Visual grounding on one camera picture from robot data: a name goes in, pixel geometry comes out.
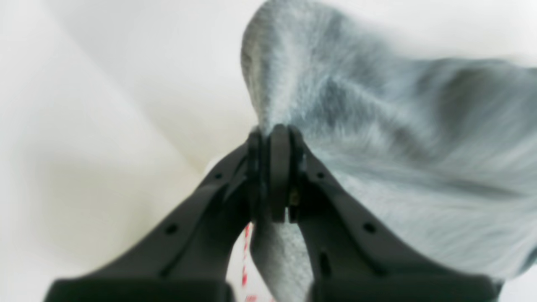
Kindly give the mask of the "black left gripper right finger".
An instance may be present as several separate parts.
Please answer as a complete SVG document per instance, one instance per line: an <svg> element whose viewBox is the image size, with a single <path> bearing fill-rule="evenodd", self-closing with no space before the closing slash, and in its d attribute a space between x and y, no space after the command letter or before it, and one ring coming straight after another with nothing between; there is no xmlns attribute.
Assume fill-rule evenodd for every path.
<svg viewBox="0 0 537 302"><path fill-rule="evenodd" d="M297 128L268 139L271 220L296 223L314 281L308 302L493 302L500 286L458 273L406 245L353 199Z"/></svg>

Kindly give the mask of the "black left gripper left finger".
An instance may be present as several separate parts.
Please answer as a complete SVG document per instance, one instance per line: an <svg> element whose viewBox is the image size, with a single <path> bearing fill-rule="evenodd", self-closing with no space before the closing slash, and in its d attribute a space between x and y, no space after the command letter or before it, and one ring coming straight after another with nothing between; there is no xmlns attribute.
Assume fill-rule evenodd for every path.
<svg viewBox="0 0 537 302"><path fill-rule="evenodd" d="M58 279L47 302L234 302L226 282L233 245L251 220L262 137L210 171L194 193L133 248L76 279Z"/></svg>

